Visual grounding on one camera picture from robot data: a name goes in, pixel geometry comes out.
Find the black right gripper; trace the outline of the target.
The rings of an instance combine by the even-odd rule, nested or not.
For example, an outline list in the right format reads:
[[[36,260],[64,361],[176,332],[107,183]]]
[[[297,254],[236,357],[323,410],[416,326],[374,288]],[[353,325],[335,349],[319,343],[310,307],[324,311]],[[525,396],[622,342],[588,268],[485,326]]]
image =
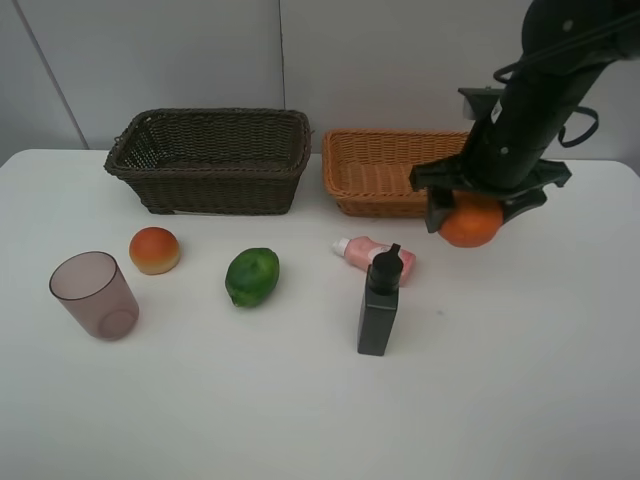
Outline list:
[[[478,120],[459,153],[411,169],[411,188],[428,189],[425,224],[430,234],[437,233],[455,210],[454,190],[500,199],[506,224],[543,206],[547,201],[545,186],[562,188],[571,178],[565,163],[502,145],[494,130],[491,120]]]

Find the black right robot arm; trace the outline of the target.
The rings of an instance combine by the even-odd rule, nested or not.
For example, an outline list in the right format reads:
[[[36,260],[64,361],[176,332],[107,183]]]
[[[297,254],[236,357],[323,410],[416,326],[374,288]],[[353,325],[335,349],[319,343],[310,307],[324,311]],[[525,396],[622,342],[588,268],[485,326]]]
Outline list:
[[[499,87],[462,88],[474,124],[460,153],[416,165],[415,191],[427,193],[425,223],[439,231],[457,191],[491,197],[509,221],[542,206],[548,184],[571,172],[543,159],[552,141],[575,147],[598,129],[598,113],[581,101],[616,61],[639,56],[636,1],[534,1],[522,25],[520,59],[494,72]]]

